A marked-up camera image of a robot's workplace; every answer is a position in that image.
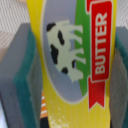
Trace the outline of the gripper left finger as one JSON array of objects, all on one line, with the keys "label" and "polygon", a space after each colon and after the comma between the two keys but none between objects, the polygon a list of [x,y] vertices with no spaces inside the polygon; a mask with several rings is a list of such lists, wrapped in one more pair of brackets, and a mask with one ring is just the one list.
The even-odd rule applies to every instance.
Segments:
[{"label": "gripper left finger", "polygon": [[42,70],[36,40],[22,24],[0,62],[0,97],[9,128],[40,128]]}]

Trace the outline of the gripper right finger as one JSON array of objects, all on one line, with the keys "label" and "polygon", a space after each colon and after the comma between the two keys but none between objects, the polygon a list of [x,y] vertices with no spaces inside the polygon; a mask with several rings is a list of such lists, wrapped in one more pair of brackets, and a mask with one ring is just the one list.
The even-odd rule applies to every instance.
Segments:
[{"label": "gripper right finger", "polygon": [[110,82],[110,128],[128,128],[128,29],[116,29]]}]

